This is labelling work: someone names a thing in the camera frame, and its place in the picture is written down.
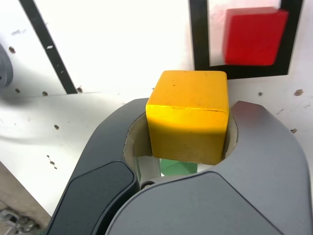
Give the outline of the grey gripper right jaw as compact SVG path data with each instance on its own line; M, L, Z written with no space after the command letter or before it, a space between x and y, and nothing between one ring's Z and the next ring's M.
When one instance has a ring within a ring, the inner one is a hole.
M263 106L239 101L232 153L206 171L129 199L109 235L310 235L309 166L298 141Z

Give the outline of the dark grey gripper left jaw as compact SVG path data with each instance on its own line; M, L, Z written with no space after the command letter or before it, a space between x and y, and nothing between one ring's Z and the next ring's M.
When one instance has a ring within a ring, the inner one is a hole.
M161 176L153 157L145 106L133 100L99 124L86 144L47 229L49 235L148 235L142 203L118 211Z

